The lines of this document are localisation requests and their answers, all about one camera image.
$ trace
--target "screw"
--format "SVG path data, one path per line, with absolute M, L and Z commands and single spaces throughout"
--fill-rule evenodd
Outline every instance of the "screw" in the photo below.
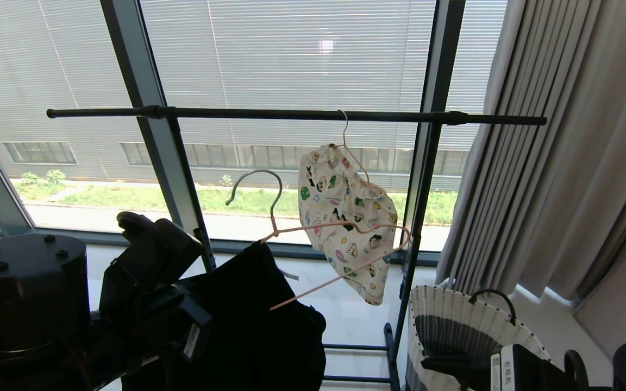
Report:
M 8 262 L 0 261 L 0 272 L 6 272 L 8 270 Z

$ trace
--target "tile floor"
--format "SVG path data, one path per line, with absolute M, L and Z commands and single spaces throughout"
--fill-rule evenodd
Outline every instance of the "tile floor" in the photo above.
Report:
M 122 248 L 89 247 L 89 295 L 92 307 L 97 306 L 100 297 L 100 287 L 103 271 L 114 257 L 122 252 Z M 229 259 L 228 255 L 219 255 L 217 264 Z M 294 292 L 303 292 L 310 287 L 335 277 L 335 272 L 328 265 L 305 260 L 278 260 L 282 270 L 301 277 L 298 281 L 290 281 Z M 201 262 L 191 267 L 189 275 L 203 272 Z M 419 268 L 415 273 L 415 285 L 432 285 L 435 270 Z M 345 283 L 336 282 L 318 292 L 315 292 L 301 301 L 313 305 L 325 315 L 328 323 L 323 336 L 324 342 L 330 344 L 368 344 L 382 345 L 383 325 L 386 322 L 395 327 L 398 317 L 400 300 L 398 290 L 402 272 L 399 267 L 393 267 L 388 276 L 385 287 L 384 304 L 373 307 L 365 304 L 358 295 Z M 498 298 L 487 298 L 487 301 L 499 306 Z M 517 315 L 530 327 L 542 344 L 549 350 L 552 361 L 562 366 L 564 353 L 568 349 L 576 349 L 584 359 L 589 371 L 592 386 L 610 386 L 612 384 L 612 367 L 609 360 L 596 347 L 591 339 L 571 316 L 572 307 L 569 302 L 562 300 L 552 292 L 547 292 L 538 299 L 517 289 L 511 295 L 511 300 L 517 310 Z M 403 339 L 398 356 L 398 368 L 402 379 L 407 362 L 407 342 Z M 348 354 L 336 351 L 327 353 L 327 374 L 346 376 L 387 376 L 385 354 L 375 352 L 360 352 Z M 106 389 L 119 390 L 119 382 L 111 384 Z M 386 384 L 358 384 L 358 383 L 323 383 L 323 389 L 356 389 L 375 390 L 389 389 Z

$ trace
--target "curtain fold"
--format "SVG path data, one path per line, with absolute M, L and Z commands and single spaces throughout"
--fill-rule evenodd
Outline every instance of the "curtain fold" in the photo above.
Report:
M 586 295 L 626 248 L 626 1 L 509 2 L 488 88 L 548 123 L 480 128 L 437 283 Z

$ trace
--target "black cylindrical motor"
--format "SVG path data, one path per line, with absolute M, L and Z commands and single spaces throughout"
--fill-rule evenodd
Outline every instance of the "black cylindrical motor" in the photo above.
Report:
M 89 325 L 83 242 L 62 235 L 0 238 L 0 365 L 57 354 Z

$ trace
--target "woven basket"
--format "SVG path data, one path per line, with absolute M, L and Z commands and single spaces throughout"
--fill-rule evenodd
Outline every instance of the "woven basket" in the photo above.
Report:
M 477 295 L 486 292 L 501 295 L 511 314 L 477 300 Z M 537 337 L 516 320 L 509 298 L 494 289 L 470 297 L 445 288 L 415 287 L 410 294 L 410 320 L 406 390 L 466 389 L 454 376 L 424 369 L 422 360 L 428 357 L 487 357 L 503 346 L 521 344 L 538 357 L 549 359 Z

